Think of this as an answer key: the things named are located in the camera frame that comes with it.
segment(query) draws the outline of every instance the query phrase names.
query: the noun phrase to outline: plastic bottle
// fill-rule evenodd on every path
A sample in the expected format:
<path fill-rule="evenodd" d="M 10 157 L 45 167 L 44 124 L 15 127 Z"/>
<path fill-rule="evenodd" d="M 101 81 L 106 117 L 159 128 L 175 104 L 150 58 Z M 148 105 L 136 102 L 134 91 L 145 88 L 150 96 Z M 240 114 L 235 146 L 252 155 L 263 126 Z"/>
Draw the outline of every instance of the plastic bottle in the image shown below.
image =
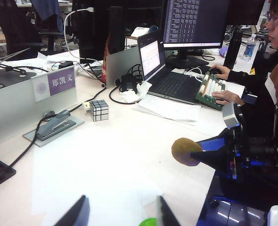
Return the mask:
<path fill-rule="evenodd" d="M 256 45 L 256 34 L 252 34 L 247 41 L 246 50 L 244 52 L 244 61 L 249 61 L 251 59 L 255 45 Z"/>

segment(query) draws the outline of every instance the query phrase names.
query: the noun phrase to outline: monitor stand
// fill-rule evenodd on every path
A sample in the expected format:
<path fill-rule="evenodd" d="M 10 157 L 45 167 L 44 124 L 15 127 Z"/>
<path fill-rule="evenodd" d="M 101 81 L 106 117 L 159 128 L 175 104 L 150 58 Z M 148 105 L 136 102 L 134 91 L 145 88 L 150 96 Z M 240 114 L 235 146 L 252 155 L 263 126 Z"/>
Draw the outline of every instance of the monitor stand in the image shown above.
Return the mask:
<path fill-rule="evenodd" d="M 194 68 L 201 65 L 207 65 L 209 62 L 198 59 L 196 57 L 187 57 L 187 49 L 178 50 L 176 58 L 168 58 L 166 62 L 175 68 L 187 69 Z"/>

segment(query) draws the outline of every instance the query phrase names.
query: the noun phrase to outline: mechanical keyboard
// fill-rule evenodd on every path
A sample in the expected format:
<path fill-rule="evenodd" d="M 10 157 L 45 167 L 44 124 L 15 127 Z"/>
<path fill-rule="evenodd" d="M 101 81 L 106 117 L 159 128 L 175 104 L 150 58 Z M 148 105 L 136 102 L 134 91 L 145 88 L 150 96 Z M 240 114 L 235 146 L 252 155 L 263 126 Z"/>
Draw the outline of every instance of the mechanical keyboard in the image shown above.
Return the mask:
<path fill-rule="evenodd" d="M 223 106 L 215 102 L 217 99 L 212 97 L 212 93 L 214 91 L 225 90 L 225 83 L 225 80 L 221 80 L 214 74 L 206 72 L 199 91 L 196 94 L 196 99 L 217 110 L 222 110 Z"/>

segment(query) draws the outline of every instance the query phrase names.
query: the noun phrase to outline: green object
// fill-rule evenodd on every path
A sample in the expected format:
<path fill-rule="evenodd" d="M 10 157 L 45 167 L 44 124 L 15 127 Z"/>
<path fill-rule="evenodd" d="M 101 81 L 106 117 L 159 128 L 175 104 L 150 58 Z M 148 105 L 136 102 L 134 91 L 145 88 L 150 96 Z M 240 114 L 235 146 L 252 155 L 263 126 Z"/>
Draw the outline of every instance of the green object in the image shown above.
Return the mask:
<path fill-rule="evenodd" d="M 214 74 L 212 74 L 212 73 L 210 73 L 210 72 L 206 72 L 206 74 L 205 74 L 205 76 L 204 76 L 204 78 L 203 78 L 203 82 L 201 83 L 201 86 L 200 86 L 200 88 L 199 88 L 199 91 L 198 91 L 197 94 L 196 94 L 196 99 L 197 99 L 198 101 L 201 101 L 202 103 L 204 103 L 204 104 L 210 106 L 210 107 L 213 107 L 213 108 L 215 108 L 215 109 L 221 111 L 222 108 L 223 108 L 223 106 L 217 104 L 217 103 L 215 102 L 215 101 L 216 101 L 215 98 L 213 98 L 212 96 L 209 96 L 209 95 L 207 95 L 207 94 L 205 94 L 205 95 L 203 96 L 203 92 L 204 92 L 204 90 L 206 90 L 207 84 L 208 84 L 208 83 L 211 84 L 211 83 L 212 83 L 212 80 L 214 80 L 214 82 L 217 83 L 217 85 L 220 84 L 220 79 L 218 79 L 218 78 L 216 77 L 216 75 L 214 75 Z M 211 87 L 211 86 L 209 85 L 208 88 L 210 89 L 210 93 L 212 93 L 212 92 L 214 91 L 214 86 Z M 225 90 L 225 84 L 222 84 L 222 85 L 221 85 L 221 90 L 222 90 L 222 91 Z"/>
<path fill-rule="evenodd" d="M 145 219 L 140 223 L 139 226 L 157 226 L 157 219 L 156 218 Z"/>

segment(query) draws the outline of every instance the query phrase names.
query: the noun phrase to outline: hand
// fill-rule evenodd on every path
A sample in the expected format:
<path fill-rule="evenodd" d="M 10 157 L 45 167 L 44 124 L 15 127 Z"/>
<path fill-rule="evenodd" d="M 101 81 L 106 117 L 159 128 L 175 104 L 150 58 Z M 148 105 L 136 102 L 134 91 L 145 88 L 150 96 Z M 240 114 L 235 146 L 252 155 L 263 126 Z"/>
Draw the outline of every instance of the hand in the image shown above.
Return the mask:
<path fill-rule="evenodd" d="M 222 74 L 216 74 L 219 79 L 227 80 L 229 76 L 229 72 L 231 71 L 228 67 L 224 67 L 222 65 L 214 65 L 210 69 L 217 68 L 219 69 Z"/>
<path fill-rule="evenodd" d="M 218 98 L 220 100 L 216 100 L 215 102 L 220 105 L 227 105 L 231 102 L 236 103 L 238 105 L 244 105 L 245 103 L 239 98 L 235 93 L 231 93 L 230 91 L 224 90 L 220 92 L 213 92 L 213 97 Z"/>

